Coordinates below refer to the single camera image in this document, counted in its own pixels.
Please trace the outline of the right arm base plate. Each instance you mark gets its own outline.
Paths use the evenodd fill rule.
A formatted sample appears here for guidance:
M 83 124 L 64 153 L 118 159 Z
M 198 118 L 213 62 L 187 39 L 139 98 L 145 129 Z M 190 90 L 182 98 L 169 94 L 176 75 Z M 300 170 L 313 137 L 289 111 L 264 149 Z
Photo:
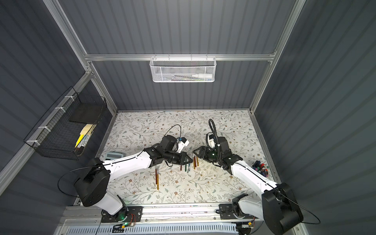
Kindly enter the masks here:
M 215 210 L 217 214 L 220 215 L 220 218 L 223 220 L 231 219 L 255 219 L 254 216 L 250 214 L 243 213 L 239 206 L 236 206 L 232 203 L 219 204 L 219 208 Z

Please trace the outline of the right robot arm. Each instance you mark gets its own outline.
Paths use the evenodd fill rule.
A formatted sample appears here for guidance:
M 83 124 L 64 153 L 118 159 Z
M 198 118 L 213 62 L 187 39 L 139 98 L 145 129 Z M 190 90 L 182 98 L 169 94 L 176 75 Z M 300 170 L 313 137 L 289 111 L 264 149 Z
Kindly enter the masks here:
M 282 235 L 303 222 L 303 213 L 293 191 L 286 183 L 278 184 L 258 173 L 240 156 L 232 153 L 226 138 L 216 144 L 210 136 L 206 146 L 193 151 L 194 155 L 222 169 L 245 183 L 257 196 L 243 193 L 231 204 L 221 204 L 217 210 L 221 219 L 246 219 L 255 217 L 265 222 L 275 235 Z

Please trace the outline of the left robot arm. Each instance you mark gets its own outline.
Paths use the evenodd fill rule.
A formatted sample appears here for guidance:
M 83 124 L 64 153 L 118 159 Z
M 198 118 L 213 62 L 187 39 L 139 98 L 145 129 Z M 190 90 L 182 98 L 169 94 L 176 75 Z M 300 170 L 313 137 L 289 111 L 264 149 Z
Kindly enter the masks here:
M 189 143 L 185 137 L 177 139 L 166 135 L 160 143 L 131 156 L 105 161 L 99 158 L 92 159 L 74 183 L 82 205 L 101 208 L 110 215 L 125 211 L 126 204 L 119 196 L 109 191 L 109 182 L 128 173 L 151 168 L 163 162 L 172 165 L 188 165 L 193 162 L 193 159 L 183 149 Z

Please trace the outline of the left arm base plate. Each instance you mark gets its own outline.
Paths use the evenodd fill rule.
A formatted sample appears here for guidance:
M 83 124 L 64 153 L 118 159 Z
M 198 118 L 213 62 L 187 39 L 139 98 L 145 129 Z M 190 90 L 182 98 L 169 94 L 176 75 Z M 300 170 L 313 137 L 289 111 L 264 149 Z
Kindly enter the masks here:
M 107 211 L 101 211 L 101 223 L 131 223 L 131 222 L 140 222 L 143 215 L 142 206 L 130 206 L 127 208 L 121 209 L 114 215 L 109 214 Z

